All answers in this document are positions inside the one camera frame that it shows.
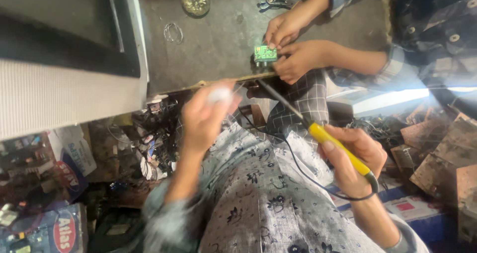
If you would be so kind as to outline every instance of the circuit board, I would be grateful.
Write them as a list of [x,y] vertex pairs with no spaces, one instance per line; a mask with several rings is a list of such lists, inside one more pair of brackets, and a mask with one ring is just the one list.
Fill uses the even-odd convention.
[[266,45],[255,46],[255,62],[277,61],[277,49],[268,49]]

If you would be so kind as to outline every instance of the wooden workbench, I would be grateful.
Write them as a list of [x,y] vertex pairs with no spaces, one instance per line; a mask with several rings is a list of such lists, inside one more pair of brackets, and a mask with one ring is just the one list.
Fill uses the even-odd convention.
[[[285,9],[260,13],[262,0],[211,0],[200,19],[187,16],[181,0],[139,0],[143,15],[149,94],[180,91],[221,78],[248,79],[258,73],[251,60],[268,22]],[[386,43],[385,8],[381,0],[359,0],[330,22],[313,21],[298,41],[331,40],[347,47],[381,50]],[[164,39],[164,26],[182,28],[181,44]]]

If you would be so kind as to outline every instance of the plaid shirt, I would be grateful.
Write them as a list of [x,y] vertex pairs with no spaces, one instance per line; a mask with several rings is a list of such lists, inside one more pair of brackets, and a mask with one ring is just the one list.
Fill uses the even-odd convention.
[[[330,0],[334,16],[352,0]],[[477,86],[477,0],[398,0],[394,43],[377,75],[327,68],[338,85],[378,90]]]

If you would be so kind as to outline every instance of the fingernail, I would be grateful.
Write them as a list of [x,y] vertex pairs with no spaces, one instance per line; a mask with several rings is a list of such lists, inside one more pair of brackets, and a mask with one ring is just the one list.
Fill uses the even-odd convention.
[[330,152],[330,151],[333,151],[334,150],[334,143],[331,142],[330,140],[326,140],[325,142],[323,142],[323,150],[325,152]]

